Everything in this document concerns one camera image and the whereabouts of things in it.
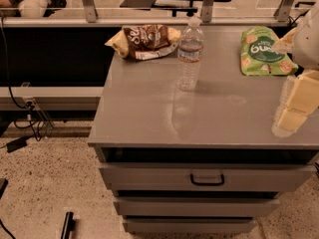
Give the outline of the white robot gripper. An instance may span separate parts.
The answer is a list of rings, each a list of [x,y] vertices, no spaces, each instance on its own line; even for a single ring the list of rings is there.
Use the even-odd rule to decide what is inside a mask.
[[[305,70],[288,76],[276,112],[276,126],[296,132],[319,108],[319,4],[316,3],[298,23],[293,38],[293,61]]]

